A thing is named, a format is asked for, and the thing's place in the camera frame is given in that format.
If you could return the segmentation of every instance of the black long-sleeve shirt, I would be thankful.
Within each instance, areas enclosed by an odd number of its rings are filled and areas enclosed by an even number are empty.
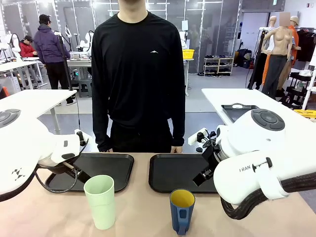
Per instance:
[[[177,28],[148,12],[131,24],[117,15],[97,27],[92,43],[93,132],[100,151],[112,148],[108,113],[140,131],[171,118],[173,146],[184,143],[185,83]]]

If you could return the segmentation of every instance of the black cap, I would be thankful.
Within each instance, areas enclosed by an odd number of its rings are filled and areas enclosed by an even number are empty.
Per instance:
[[[33,42],[33,39],[31,36],[25,36],[24,39],[31,42],[31,43]]]
[[[51,23],[51,21],[49,19],[49,15],[45,15],[45,14],[40,15],[39,16],[39,23],[46,24],[46,25],[48,25],[48,23]]]

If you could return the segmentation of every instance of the hat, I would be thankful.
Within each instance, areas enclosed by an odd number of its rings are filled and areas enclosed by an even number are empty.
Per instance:
[[[299,25],[300,19],[298,19],[298,16],[291,16],[291,21],[294,21],[296,25]]]
[[[46,24],[46,25],[48,25],[48,23],[51,23],[51,21],[49,19],[49,15],[45,15],[45,14],[40,15],[39,16],[39,23]]]
[[[25,36],[24,39],[31,42],[31,43],[33,42],[33,39],[31,36]]]

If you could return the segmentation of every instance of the purple jacket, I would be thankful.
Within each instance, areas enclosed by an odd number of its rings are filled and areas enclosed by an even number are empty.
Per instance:
[[[38,30],[34,36],[34,45],[40,61],[44,64],[63,62],[59,39],[51,28],[45,24],[40,24]],[[70,54],[65,45],[64,50],[69,59]]]

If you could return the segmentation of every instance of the person in purple jacket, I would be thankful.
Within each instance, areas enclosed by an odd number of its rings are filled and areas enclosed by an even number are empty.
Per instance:
[[[40,25],[34,36],[35,49],[40,61],[46,65],[51,88],[57,90],[59,82],[62,89],[69,89],[59,39],[51,30],[50,23],[48,15],[42,14],[39,16]],[[65,45],[63,46],[66,56],[69,59],[70,54]],[[67,99],[67,105],[74,103],[73,98],[69,97]]]

